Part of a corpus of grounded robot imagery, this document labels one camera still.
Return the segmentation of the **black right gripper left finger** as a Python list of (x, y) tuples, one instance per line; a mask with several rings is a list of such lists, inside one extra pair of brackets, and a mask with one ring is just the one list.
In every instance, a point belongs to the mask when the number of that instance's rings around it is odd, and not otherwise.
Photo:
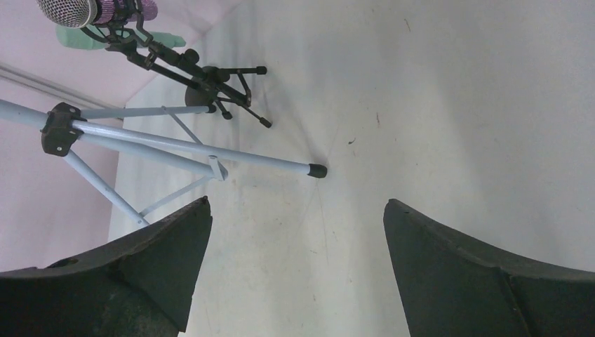
[(45, 268), (1, 273), (2, 336), (177, 336), (213, 219), (207, 197)]

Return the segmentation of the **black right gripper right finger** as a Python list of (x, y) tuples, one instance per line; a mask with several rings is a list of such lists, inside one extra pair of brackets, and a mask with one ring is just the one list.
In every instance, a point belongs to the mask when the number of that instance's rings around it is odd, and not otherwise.
[(594, 273), (526, 258), (391, 199), (387, 246), (412, 336), (593, 336)]

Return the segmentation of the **pink glitter microphone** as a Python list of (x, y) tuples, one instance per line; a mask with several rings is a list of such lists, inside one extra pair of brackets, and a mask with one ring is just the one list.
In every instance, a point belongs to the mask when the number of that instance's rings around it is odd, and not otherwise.
[(123, 27), (130, 22), (154, 20), (155, 1), (124, 0), (37, 0), (39, 9), (53, 23), (67, 28)]

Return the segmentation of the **light blue music stand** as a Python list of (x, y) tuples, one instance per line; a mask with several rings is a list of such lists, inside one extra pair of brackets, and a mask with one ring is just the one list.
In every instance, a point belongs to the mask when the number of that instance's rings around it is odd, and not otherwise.
[[(50, 112), (40, 112), (16, 103), (1, 101), (1, 118), (37, 128), (41, 132), (42, 148), (46, 154), (63, 158), (115, 207), (131, 218), (138, 228), (147, 227), (146, 215), (211, 179), (224, 181), (227, 169), (221, 160), (245, 161), (277, 167), (322, 179), (328, 169), (320, 164), (302, 164), (272, 157), (204, 145), (179, 119), (181, 114), (206, 113), (207, 107), (156, 107), (133, 109), (80, 110), (67, 103), (56, 105)], [(167, 138), (139, 131), (99, 124), (98, 119), (108, 117), (170, 116), (191, 137), (190, 141)], [(126, 152), (161, 161), (201, 175), (171, 195), (157, 201), (145, 210), (136, 211), (121, 195), (107, 184), (72, 150), (82, 140), (117, 152)]]

